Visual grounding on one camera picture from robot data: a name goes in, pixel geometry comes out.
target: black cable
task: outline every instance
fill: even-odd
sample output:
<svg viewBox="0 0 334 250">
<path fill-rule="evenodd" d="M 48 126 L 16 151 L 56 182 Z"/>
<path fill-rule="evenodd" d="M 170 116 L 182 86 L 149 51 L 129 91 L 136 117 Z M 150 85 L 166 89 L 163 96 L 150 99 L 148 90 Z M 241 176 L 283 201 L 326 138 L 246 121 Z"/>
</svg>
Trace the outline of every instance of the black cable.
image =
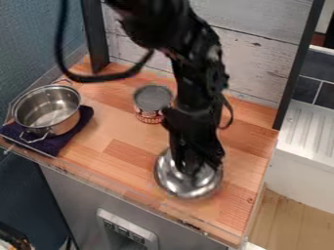
<svg viewBox="0 0 334 250">
<path fill-rule="evenodd" d="M 55 56 L 56 62 L 61 69 L 61 71 L 72 81 L 81 83 L 94 83 L 94 82 L 105 82 L 114 81 L 124 78 L 132 77 L 138 74 L 143 66 L 148 62 L 148 60 L 154 54 L 154 50 L 148 50 L 148 52 L 142 57 L 142 59 L 137 62 L 133 67 L 120 73 L 114 73 L 109 75 L 99 75 L 99 76 L 86 76 L 73 73 L 67 69 L 64 64 L 63 59 L 63 39 L 64 39 L 64 29 L 68 19 L 68 0 L 62 0 L 60 7 L 60 18 L 57 27 L 56 44 L 55 44 Z"/>
</svg>

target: wooden wall panel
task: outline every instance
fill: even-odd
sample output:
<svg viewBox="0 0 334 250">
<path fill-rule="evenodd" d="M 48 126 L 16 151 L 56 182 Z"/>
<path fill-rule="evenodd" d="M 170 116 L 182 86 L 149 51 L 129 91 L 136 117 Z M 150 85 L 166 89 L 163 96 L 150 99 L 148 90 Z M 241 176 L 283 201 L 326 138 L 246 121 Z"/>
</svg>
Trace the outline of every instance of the wooden wall panel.
<svg viewBox="0 0 334 250">
<path fill-rule="evenodd" d="M 279 104 L 297 47 L 218 28 L 216 31 L 225 48 L 230 89 Z M 120 59 L 137 62 L 145 53 L 126 36 L 114 34 L 111 39 L 117 42 L 116 57 Z M 170 60 L 158 52 L 147 65 L 172 72 Z"/>
<path fill-rule="evenodd" d="M 210 24 L 299 44 L 312 0 L 190 0 Z"/>
<path fill-rule="evenodd" d="M 230 93 L 278 107 L 298 49 L 312 0 L 192 0 L 197 13 L 220 35 L 230 74 Z M 137 62 L 145 50 L 134 44 L 104 6 L 111 55 Z M 169 59 L 156 53 L 148 67 L 172 73 Z"/>
</svg>

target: navy cloth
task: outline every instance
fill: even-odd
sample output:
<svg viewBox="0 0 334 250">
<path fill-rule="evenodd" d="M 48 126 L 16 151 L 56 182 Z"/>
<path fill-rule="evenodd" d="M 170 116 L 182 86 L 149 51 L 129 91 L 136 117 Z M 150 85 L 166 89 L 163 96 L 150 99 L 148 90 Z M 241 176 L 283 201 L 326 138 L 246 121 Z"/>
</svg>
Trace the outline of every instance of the navy cloth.
<svg viewBox="0 0 334 250">
<path fill-rule="evenodd" d="M 56 136 L 53 138 L 47 138 L 41 142 L 37 142 L 34 144 L 27 144 L 24 141 L 22 141 L 20 139 L 20 134 L 25 130 L 25 128 L 16 122 L 3 126 L 0 129 L 0 134 L 8 138 L 11 138 L 15 141 L 18 141 L 24 145 L 45 152 L 49 155 L 57 156 L 60 153 L 61 149 L 87 125 L 87 123 L 91 120 L 91 118 L 94 115 L 94 110 L 86 105 L 81 105 L 79 111 L 80 111 L 80 120 L 72 130 L 70 130 L 66 134 Z M 24 134 L 24 138 L 27 140 L 36 139 L 34 135 L 27 133 Z"/>
</svg>

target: wood grain surface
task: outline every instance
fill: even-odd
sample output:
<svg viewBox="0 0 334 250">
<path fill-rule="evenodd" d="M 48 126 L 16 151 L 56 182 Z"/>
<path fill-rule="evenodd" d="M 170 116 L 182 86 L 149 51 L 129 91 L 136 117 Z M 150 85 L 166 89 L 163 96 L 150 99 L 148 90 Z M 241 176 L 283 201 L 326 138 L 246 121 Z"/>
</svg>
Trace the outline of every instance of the wood grain surface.
<svg viewBox="0 0 334 250">
<path fill-rule="evenodd" d="M 89 68 L 84 61 L 74 70 L 87 73 Z M 103 73 L 120 70 L 123 65 L 112 63 Z M 51 159 L 16 146 L 12 150 L 169 219 L 187 222 L 237 248 L 275 146 L 277 133 L 271 125 L 276 110 L 231 98 L 235 122 L 230 129 L 218 131 L 227 151 L 223 189 L 210 198 L 183 201 L 167 195 L 152 175 L 156 157 L 168 146 L 167 131 L 140 122 L 132 108 L 135 90 L 151 81 L 175 93 L 173 79 L 149 72 L 105 84 L 75 84 L 83 104 L 91 106 L 95 115 L 60 157 Z M 3 139 L 0 144 L 9 146 Z"/>
<path fill-rule="evenodd" d="M 334 215 L 265 190 L 250 242 L 267 250 L 329 250 Z"/>
</svg>

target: round metal plate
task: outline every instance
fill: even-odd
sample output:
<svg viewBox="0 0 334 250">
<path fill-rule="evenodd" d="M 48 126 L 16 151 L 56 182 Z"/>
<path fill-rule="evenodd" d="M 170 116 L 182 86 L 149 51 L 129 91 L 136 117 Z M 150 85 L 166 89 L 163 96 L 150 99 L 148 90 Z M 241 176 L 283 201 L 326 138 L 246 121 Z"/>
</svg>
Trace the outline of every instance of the round metal plate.
<svg viewBox="0 0 334 250">
<path fill-rule="evenodd" d="M 213 194 L 221 187 L 223 168 L 217 171 L 204 165 L 195 178 L 181 173 L 175 166 L 170 149 L 157 159 L 154 169 L 158 184 L 171 195 L 182 199 L 195 199 Z"/>
</svg>

